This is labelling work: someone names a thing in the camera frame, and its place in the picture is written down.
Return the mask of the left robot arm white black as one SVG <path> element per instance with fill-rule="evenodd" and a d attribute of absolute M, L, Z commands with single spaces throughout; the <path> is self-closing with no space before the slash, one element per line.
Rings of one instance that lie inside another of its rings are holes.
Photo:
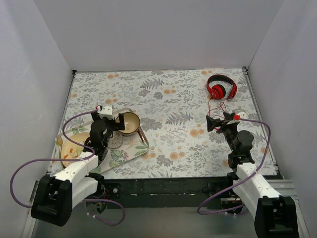
<path fill-rule="evenodd" d="M 31 208 L 32 218 L 62 227 L 77 204 L 110 202 L 104 177 L 92 170 L 106 157 L 113 132 L 125 129 L 124 115 L 119 113 L 114 118 L 112 109 L 106 113 L 94 110 L 91 114 L 90 135 L 84 143 L 77 143 L 83 147 L 79 158 L 72 159 L 68 167 L 54 176 L 40 179 Z"/>

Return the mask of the red black headphones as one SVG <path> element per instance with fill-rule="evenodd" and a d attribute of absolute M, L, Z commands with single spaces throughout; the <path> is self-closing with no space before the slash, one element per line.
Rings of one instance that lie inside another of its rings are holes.
<path fill-rule="evenodd" d="M 216 81 L 230 84 L 231 90 L 227 93 L 226 89 L 221 84 L 215 84 L 212 87 L 210 87 L 210 83 L 216 82 Z M 236 96 L 237 89 L 238 89 L 236 83 L 231 78 L 225 75 L 220 75 L 220 74 L 209 77 L 207 80 L 206 88 L 211 98 L 215 100 L 224 99 L 225 96 L 227 97 L 227 99 L 233 99 Z"/>

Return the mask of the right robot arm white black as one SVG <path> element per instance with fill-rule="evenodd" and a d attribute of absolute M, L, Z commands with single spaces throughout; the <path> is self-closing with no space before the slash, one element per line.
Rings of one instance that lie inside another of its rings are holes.
<path fill-rule="evenodd" d="M 247 130 L 238 130 L 242 118 L 224 113 L 224 119 L 206 117 L 209 132 L 223 134 L 231 153 L 228 165 L 233 170 L 232 180 L 224 189 L 212 195 L 198 207 L 201 209 L 211 199 L 226 193 L 239 196 L 254 218 L 254 227 L 259 238 L 299 237 L 296 205 L 290 196 L 283 196 L 259 173 L 262 165 L 256 165 L 251 156 L 254 136 Z"/>

